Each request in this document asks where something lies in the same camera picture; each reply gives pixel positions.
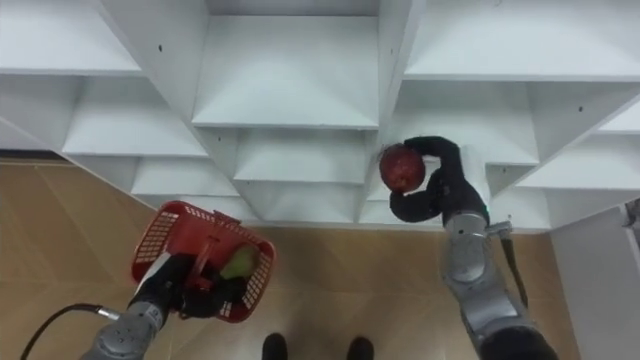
fruit in basket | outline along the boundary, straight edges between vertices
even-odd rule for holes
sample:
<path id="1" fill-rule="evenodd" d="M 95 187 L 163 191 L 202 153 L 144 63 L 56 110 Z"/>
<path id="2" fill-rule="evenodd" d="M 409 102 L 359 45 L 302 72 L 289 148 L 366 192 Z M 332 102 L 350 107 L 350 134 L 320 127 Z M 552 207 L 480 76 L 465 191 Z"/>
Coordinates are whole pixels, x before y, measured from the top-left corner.
<path id="1" fill-rule="evenodd" d="M 424 181 L 426 167 L 422 156 L 403 144 L 394 144 L 382 152 L 380 177 L 392 192 L 416 190 Z"/>
<path id="2" fill-rule="evenodd" d="M 249 278 L 258 267 L 258 249 L 253 245 L 243 245 L 237 249 L 227 264 L 220 270 L 223 279 Z"/>

green fruit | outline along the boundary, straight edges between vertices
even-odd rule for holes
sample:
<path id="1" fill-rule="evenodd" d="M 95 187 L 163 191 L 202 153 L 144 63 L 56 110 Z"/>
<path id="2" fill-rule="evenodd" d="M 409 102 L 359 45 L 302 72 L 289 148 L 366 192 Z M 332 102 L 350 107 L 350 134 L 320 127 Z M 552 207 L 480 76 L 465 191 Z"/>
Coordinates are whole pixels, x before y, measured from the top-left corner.
<path id="1" fill-rule="evenodd" d="M 248 278 L 258 267 L 258 249 L 253 245 L 243 245 L 233 253 L 231 259 L 220 271 L 220 276 L 225 279 L 237 277 Z"/>

white shelving unit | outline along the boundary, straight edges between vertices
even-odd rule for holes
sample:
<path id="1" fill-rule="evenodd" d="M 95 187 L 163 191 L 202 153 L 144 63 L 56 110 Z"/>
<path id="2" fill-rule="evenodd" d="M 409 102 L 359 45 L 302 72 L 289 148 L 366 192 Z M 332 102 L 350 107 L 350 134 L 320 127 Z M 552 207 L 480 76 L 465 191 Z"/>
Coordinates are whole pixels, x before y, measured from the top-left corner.
<path id="1" fill-rule="evenodd" d="M 151 207 L 441 229 L 376 159 L 439 135 L 494 221 L 544 232 L 640 197 L 640 4 L 0 0 L 0 121 Z M 425 159 L 428 174 L 438 168 Z"/>

shelf compartment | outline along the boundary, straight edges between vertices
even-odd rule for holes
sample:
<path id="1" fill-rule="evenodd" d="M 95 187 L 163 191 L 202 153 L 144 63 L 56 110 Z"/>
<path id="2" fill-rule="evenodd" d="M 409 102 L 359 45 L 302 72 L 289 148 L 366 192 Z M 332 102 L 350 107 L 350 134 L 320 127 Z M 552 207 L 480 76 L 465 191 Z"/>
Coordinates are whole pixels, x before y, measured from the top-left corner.
<path id="1" fill-rule="evenodd" d="M 430 1 L 405 78 L 638 81 L 639 11 L 633 1 Z"/>
<path id="2" fill-rule="evenodd" d="M 602 125 L 598 133 L 640 135 L 640 101 Z"/>
<path id="3" fill-rule="evenodd" d="M 369 225 L 397 225 L 401 228 L 415 228 L 433 231 L 442 231 L 442 219 L 440 216 L 422 223 L 405 223 L 393 215 L 389 209 L 389 201 L 367 201 L 364 203 L 360 215 L 360 224 Z"/>
<path id="4" fill-rule="evenodd" d="M 239 196 L 208 159 L 142 159 L 131 192 L 134 195 Z"/>
<path id="5" fill-rule="evenodd" d="M 377 57 L 373 17 L 214 16 L 193 123 L 376 129 Z"/>
<path id="6" fill-rule="evenodd" d="M 240 221 L 258 221 L 251 207 L 241 197 L 181 196 L 180 200 L 207 211 L 221 211 Z"/>
<path id="7" fill-rule="evenodd" d="M 147 79 L 87 78 L 66 154 L 208 157 Z"/>
<path id="8" fill-rule="evenodd" d="M 352 130 L 243 130 L 234 179 L 362 184 L 365 137 Z"/>
<path id="9" fill-rule="evenodd" d="M 245 182 L 241 191 L 265 221 L 353 223 L 361 187 L 337 184 Z"/>
<path id="10" fill-rule="evenodd" d="M 233 196 L 176 196 L 135 195 L 148 206 L 158 209 L 169 201 L 184 201 L 207 211 L 220 211 L 240 221 L 256 222 L 258 219 L 241 197 Z"/>
<path id="11" fill-rule="evenodd" d="M 495 197 L 510 188 L 534 168 L 535 166 L 527 165 L 487 165 L 487 182 L 491 196 Z"/>
<path id="12" fill-rule="evenodd" d="M 142 76 L 86 0 L 2 0 L 0 73 Z"/>
<path id="13" fill-rule="evenodd" d="M 640 197 L 638 190 L 545 189 L 544 192 L 554 229 Z"/>
<path id="14" fill-rule="evenodd" d="M 385 143 L 426 135 L 470 145 L 486 163 L 538 163 L 523 83 L 404 81 Z"/>
<path id="15" fill-rule="evenodd" d="M 71 155 L 68 158 L 126 193 L 131 191 L 140 163 L 140 159 L 137 157 Z"/>
<path id="16" fill-rule="evenodd" d="M 491 222 L 510 220 L 520 232 L 544 232 L 551 229 L 547 197 L 540 189 L 509 189 L 489 205 Z"/>
<path id="17" fill-rule="evenodd" d="M 518 232 L 544 232 L 551 229 L 547 199 L 542 190 L 511 189 L 489 204 L 491 222 L 510 220 Z M 367 201 L 364 204 L 361 224 L 402 225 L 406 228 L 442 230 L 440 217 L 416 224 L 398 220 L 389 209 L 388 201 Z"/>
<path id="18" fill-rule="evenodd" d="M 559 154 L 517 186 L 640 190 L 638 140 L 635 136 L 592 136 Z"/>

red apple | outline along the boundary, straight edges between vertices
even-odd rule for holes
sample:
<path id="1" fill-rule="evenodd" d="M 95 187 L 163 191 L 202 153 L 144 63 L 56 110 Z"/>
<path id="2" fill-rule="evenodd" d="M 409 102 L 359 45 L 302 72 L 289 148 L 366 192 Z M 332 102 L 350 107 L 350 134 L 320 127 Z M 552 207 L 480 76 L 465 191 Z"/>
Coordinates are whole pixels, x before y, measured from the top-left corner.
<path id="1" fill-rule="evenodd" d="M 393 192 L 407 193 L 416 190 L 426 174 L 422 156 L 403 144 L 386 148 L 379 166 L 382 181 Z"/>

